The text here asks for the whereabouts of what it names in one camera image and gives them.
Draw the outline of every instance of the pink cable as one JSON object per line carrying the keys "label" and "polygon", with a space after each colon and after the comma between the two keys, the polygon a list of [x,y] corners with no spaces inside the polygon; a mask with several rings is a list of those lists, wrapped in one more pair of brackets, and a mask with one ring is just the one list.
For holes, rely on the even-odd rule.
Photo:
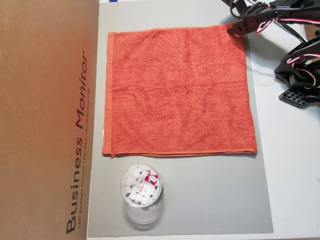
{"label": "pink cable", "polygon": [[304,57],[319,57],[320,58],[320,54],[304,54],[303,56],[298,56],[294,59],[290,58],[288,61],[286,61],[286,63],[292,64],[292,63],[296,62],[297,60],[304,58]]}
{"label": "pink cable", "polygon": [[265,24],[266,22],[264,21],[263,23],[260,23],[259,27],[257,28],[257,30],[255,31],[256,34],[260,34],[262,33],[264,30],[266,30],[273,22],[275,21],[275,18],[272,18],[271,21],[269,21],[269,23],[264,27],[262,28],[261,30],[259,30],[262,26],[262,24]]}
{"label": "pink cable", "polygon": [[320,21],[313,21],[313,20],[309,20],[309,19],[302,19],[302,18],[277,18],[277,20],[279,21],[297,21],[297,22],[307,22],[307,23],[311,23],[311,24],[320,24]]}
{"label": "pink cable", "polygon": [[295,70],[307,72],[307,73],[313,78],[313,86],[315,86],[315,85],[317,84],[317,80],[316,80],[315,75],[313,75],[310,71],[307,71],[307,70],[305,70],[305,69],[295,68],[295,63],[292,64],[292,67],[293,67]]}

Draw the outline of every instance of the towel hem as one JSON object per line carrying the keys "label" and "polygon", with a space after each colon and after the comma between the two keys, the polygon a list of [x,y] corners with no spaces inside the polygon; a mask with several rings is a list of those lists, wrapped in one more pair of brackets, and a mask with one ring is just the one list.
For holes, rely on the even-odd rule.
{"label": "towel hem", "polygon": [[216,150],[216,151],[201,151],[201,152],[117,152],[110,153],[104,152],[103,154],[111,155],[111,158],[120,155],[139,155],[139,156],[154,156],[154,157],[192,157],[192,156],[208,156],[208,155],[218,155],[218,154],[256,154],[257,150],[253,148],[244,148],[237,150]]}
{"label": "towel hem", "polygon": [[105,88],[105,114],[104,114],[104,136],[103,136],[103,152],[111,152],[112,141],[112,64],[114,53],[114,34],[109,33],[107,38],[106,49],[106,88]]}

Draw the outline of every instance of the wire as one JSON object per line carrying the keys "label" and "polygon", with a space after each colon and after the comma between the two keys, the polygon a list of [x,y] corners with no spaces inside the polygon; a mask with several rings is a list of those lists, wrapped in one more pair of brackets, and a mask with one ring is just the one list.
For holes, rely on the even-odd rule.
{"label": "wire", "polygon": [[272,8],[272,9],[269,9],[269,7],[266,9],[266,11],[264,11],[264,12],[261,12],[261,13],[258,13],[258,14],[251,14],[251,15],[246,15],[245,17],[243,17],[243,16],[237,16],[237,15],[235,15],[234,14],[234,12],[233,12],[233,5],[234,5],[234,1],[235,0],[231,0],[230,1],[230,13],[231,13],[231,15],[234,17],[234,18],[236,18],[236,19],[244,19],[244,18],[249,18],[249,17],[257,17],[257,16],[260,16],[260,15],[264,15],[264,14],[266,14],[266,13],[268,13],[268,12],[273,12],[274,10],[282,10],[282,11],[288,11],[288,12],[290,12],[290,11],[294,11],[294,10],[301,10],[300,8],[298,8],[298,7],[296,7],[296,8]]}
{"label": "wire", "polygon": [[302,43],[306,43],[307,41],[299,34],[297,33],[292,27],[288,26],[287,24],[284,23],[279,23],[277,22],[279,25],[281,25],[282,27],[284,27],[285,29],[287,29],[293,36],[295,36],[297,39],[300,40],[300,42]]}
{"label": "wire", "polygon": [[292,63],[295,63],[297,60],[299,59],[302,59],[302,58],[305,58],[305,57],[317,57],[317,58],[320,58],[320,54],[304,54],[303,56],[298,56],[294,59],[290,58],[288,59],[288,61],[286,61],[287,64],[292,64]]}
{"label": "wire", "polygon": [[320,21],[314,21],[302,18],[277,18],[277,21],[297,21],[297,22],[307,22],[311,24],[320,24]]}
{"label": "wire", "polygon": [[266,30],[274,21],[275,21],[275,18],[272,18],[272,20],[269,21],[268,24],[266,24],[266,26],[260,30],[261,26],[262,26],[263,24],[265,24],[266,22],[261,23],[255,32],[256,32],[257,34],[261,34],[261,33],[262,33],[264,30]]}
{"label": "wire", "polygon": [[315,77],[315,75],[313,75],[310,71],[307,71],[305,69],[298,69],[298,68],[295,68],[295,63],[292,64],[292,68],[295,69],[295,70],[298,70],[298,71],[304,71],[304,72],[307,72],[312,78],[313,78],[313,87],[317,84],[317,79]]}
{"label": "wire", "polygon": [[[269,3],[265,3],[266,5],[268,5],[268,8],[266,9],[266,11],[258,13],[258,14],[251,14],[251,15],[246,15],[245,17],[240,16],[240,15],[235,15],[233,12],[233,5],[234,5],[234,1],[235,0],[231,0],[230,1],[230,13],[231,15],[236,18],[236,19],[244,19],[244,18],[249,18],[249,17],[257,17],[260,15],[264,15],[267,14],[268,12],[274,12],[274,11],[283,11],[283,12],[290,12],[290,11],[301,11],[302,9],[300,7],[295,7],[295,8],[271,8],[269,9]],[[311,10],[311,9],[320,9],[320,6],[309,6],[309,7],[305,7],[303,8],[303,10]]]}

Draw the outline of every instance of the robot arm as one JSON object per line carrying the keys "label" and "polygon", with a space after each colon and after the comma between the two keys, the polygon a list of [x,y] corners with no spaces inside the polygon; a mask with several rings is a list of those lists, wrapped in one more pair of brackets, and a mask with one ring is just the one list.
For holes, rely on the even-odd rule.
{"label": "robot arm", "polygon": [[[320,31],[317,37],[305,41],[286,24],[309,24],[320,27],[320,0],[276,0],[270,3],[256,1],[247,6],[245,0],[222,0],[230,7],[231,14],[239,19],[228,29],[229,34],[260,34],[277,21],[297,38],[301,44],[290,51],[275,69],[276,78],[284,81],[289,90],[279,99],[298,108],[311,102],[320,102],[320,61],[307,61],[320,57]],[[233,13],[236,8],[239,15]]]}

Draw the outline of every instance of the white cube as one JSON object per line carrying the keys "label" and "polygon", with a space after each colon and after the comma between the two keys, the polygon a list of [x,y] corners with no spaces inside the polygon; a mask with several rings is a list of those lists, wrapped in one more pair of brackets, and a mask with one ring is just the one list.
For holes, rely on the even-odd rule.
{"label": "white cube", "polygon": [[149,182],[151,181],[151,182],[153,182],[153,183],[157,183],[157,178],[155,177],[155,176],[150,176],[149,177]]}
{"label": "white cube", "polygon": [[139,183],[141,183],[142,182],[142,180],[144,179],[144,175],[143,175],[143,173],[144,172],[142,172],[142,174],[140,175],[140,177],[138,177],[138,179],[137,179],[137,181],[139,182]]}
{"label": "white cube", "polygon": [[127,186],[131,186],[131,185],[133,185],[134,183],[135,183],[135,179],[134,179],[134,177],[133,176],[131,176],[131,175],[129,175],[128,177],[127,177],[127,179],[125,180],[125,185],[127,185]]}
{"label": "white cube", "polygon": [[136,185],[137,187],[140,187],[141,182],[139,181],[134,181],[134,185]]}
{"label": "white cube", "polygon": [[140,176],[140,170],[138,168],[134,168],[131,170],[130,174],[133,176],[134,180],[138,179]]}
{"label": "white cube", "polygon": [[148,199],[148,204],[152,203],[153,201],[154,201],[154,199],[153,199],[152,197],[150,197],[150,198]]}
{"label": "white cube", "polygon": [[137,193],[137,194],[135,195],[134,201],[137,202],[137,203],[140,203],[141,200],[142,200],[142,195],[141,195],[140,193]]}
{"label": "white cube", "polygon": [[137,193],[138,192],[138,187],[136,185],[133,185],[131,188],[131,193]]}
{"label": "white cube", "polygon": [[151,196],[154,196],[156,194],[156,189],[155,188],[152,188],[151,189],[151,192],[150,192],[150,195]]}
{"label": "white cube", "polygon": [[141,199],[141,205],[146,205],[146,204],[148,204],[148,200],[149,200],[149,198],[148,198],[148,197],[146,197],[146,196],[142,196],[142,199]]}
{"label": "white cube", "polygon": [[155,170],[151,169],[151,170],[150,170],[150,175],[155,176],[155,175],[157,175],[157,173],[156,173]]}
{"label": "white cube", "polygon": [[129,195],[129,198],[130,198],[131,200],[135,200],[135,199],[136,199],[136,195],[137,195],[137,193],[131,192],[130,195]]}
{"label": "white cube", "polygon": [[125,193],[126,193],[126,194],[131,193],[131,186],[126,186],[126,187],[124,188],[124,190],[125,190]]}

